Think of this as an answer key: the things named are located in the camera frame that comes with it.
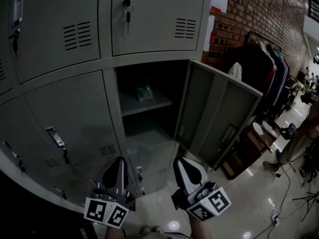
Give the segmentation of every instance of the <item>shoe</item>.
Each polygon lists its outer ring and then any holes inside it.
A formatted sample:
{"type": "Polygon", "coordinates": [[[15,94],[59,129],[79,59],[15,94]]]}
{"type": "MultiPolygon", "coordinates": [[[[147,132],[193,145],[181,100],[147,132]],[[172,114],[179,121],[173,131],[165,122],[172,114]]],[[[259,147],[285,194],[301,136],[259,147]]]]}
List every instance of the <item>shoe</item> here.
{"type": "Polygon", "coordinates": [[[164,229],[162,227],[155,227],[153,231],[160,234],[164,233],[164,229]]]}
{"type": "Polygon", "coordinates": [[[269,172],[271,172],[272,174],[276,174],[276,172],[278,171],[278,169],[275,169],[274,165],[272,163],[269,163],[268,161],[264,161],[263,165],[264,165],[264,168],[268,170],[269,172]]]}
{"type": "Polygon", "coordinates": [[[144,226],[142,227],[140,234],[146,235],[146,234],[149,234],[150,232],[152,232],[151,228],[149,226],[144,226]]]}

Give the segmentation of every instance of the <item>tiled floor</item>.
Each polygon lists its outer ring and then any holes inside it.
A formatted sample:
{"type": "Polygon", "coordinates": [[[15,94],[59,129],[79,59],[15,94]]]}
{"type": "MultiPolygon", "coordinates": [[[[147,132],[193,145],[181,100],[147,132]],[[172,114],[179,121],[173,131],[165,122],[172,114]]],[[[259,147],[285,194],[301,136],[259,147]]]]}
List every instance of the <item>tiled floor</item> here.
{"type": "MultiPolygon", "coordinates": [[[[279,126],[287,126],[293,122],[297,127],[306,118],[309,106],[301,103],[299,93],[296,104],[290,111],[285,111],[277,120],[279,126]]],[[[272,145],[272,149],[282,150],[287,144],[281,136],[272,145]]],[[[288,189],[288,178],[283,174],[280,178],[272,176],[263,168],[263,161],[276,161],[275,152],[266,152],[249,169],[235,180],[226,179],[223,171],[218,169],[209,173],[210,179],[222,186],[232,206],[221,216],[206,222],[214,239],[252,239],[265,228],[271,225],[271,215],[280,210],[280,204],[288,189]]],[[[302,159],[292,164],[298,172],[302,159]]],[[[319,204],[314,204],[311,211],[306,214],[307,205],[302,200],[292,201],[293,198],[303,197],[309,190],[308,184],[300,187],[300,175],[295,173],[290,165],[284,169],[290,178],[291,184],[282,206],[280,224],[274,228],[270,239],[298,239],[302,234],[313,232],[319,225],[319,204]]],[[[190,226],[186,212],[175,210],[170,196],[178,189],[173,171],[169,173],[167,187],[154,194],[137,199],[137,211],[130,212],[125,220],[126,233],[138,233],[142,226],[162,226],[166,232],[180,232],[190,236],[190,226]]],[[[311,183],[311,191],[317,192],[319,182],[315,179],[311,183]]],[[[99,238],[103,238],[105,227],[96,226],[99,238]]],[[[268,231],[259,236],[266,239],[268,231]]]]}

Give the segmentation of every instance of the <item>locker shelf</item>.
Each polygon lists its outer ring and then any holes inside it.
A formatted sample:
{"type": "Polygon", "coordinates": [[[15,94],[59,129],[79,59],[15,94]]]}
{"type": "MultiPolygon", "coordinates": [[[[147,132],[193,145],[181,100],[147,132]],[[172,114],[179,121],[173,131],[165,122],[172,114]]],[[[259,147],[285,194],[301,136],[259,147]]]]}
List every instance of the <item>locker shelf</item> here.
{"type": "Polygon", "coordinates": [[[156,101],[152,100],[138,101],[134,93],[119,91],[122,116],[137,114],[165,106],[170,106],[173,101],[164,96],[159,90],[152,88],[153,96],[156,101]]]}
{"type": "Polygon", "coordinates": [[[146,151],[172,138],[147,114],[123,117],[128,154],[146,151]]]}

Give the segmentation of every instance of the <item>white wall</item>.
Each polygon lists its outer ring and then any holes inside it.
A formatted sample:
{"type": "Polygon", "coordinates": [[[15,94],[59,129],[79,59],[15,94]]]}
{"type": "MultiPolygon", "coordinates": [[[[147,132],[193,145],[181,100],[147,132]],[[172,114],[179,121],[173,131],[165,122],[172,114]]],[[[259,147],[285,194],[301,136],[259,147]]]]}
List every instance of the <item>white wall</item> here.
{"type": "Polygon", "coordinates": [[[314,73],[315,76],[319,75],[319,65],[312,62],[309,66],[309,76],[311,76],[311,73],[314,73]]]}
{"type": "Polygon", "coordinates": [[[305,15],[304,32],[319,42],[319,23],[305,15]]]}
{"type": "Polygon", "coordinates": [[[47,189],[43,188],[41,185],[37,184],[31,178],[29,178],[25,173],[22,173],[0,150],[0,170],[5,173],[9,178],[19,184],[21,187],[32,192],[40,198],[43,198],[53,204],[59,205],[61,207],[67,208],[69,210],[84,213],[83,208],[77,206],[69,201],[66,201],[47,189]]]}

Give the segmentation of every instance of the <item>locker vent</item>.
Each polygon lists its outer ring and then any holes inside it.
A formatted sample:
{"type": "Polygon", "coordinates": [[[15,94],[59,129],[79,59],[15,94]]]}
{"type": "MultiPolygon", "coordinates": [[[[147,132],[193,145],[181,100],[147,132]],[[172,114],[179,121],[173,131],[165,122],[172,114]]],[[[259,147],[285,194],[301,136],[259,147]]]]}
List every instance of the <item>locker vent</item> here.
{"type": "Polygon", "coordinates": [[[183,126],[181,126],[180,128],[179,128],[179,136],[183,136],[183,134],[184,134],[184,130],[185,130],[185,128],[183,127],[183,126]]]}
{"type": "Polygon", "coordinates": [[[44,163],[46,163],[48,165],[48,167],[60,166],[60,164],[58,162],[56,162],[55,159],[47,159],[44,161],[44,163]]]}
{"type": "Polygon", "coordinates": [[[109,155],[109,154],[115,154],[116,153],[114,145],[101,147],[101,148],[99,148],[99,150],[100,150],[100,153],[102,154],[102,156],[106,156],[106,155],[109,155]]]}
{"type": "Polygon", "coordinates": [[[3,66],[2,66],[2,61],[0,59],[0,81],[5,79],[4,71],[3,71],[3,66]]]}
{"type": "Polygon", "coordinates": [[[91,45],[90,22],[78,23],[63,28],[65,50],[91,45]]]}
{"type": "Polygon", "coordinates": [[[177,18],[175,26],[175,38],[193,39],[196,28],[196,20],[177,18]]]}

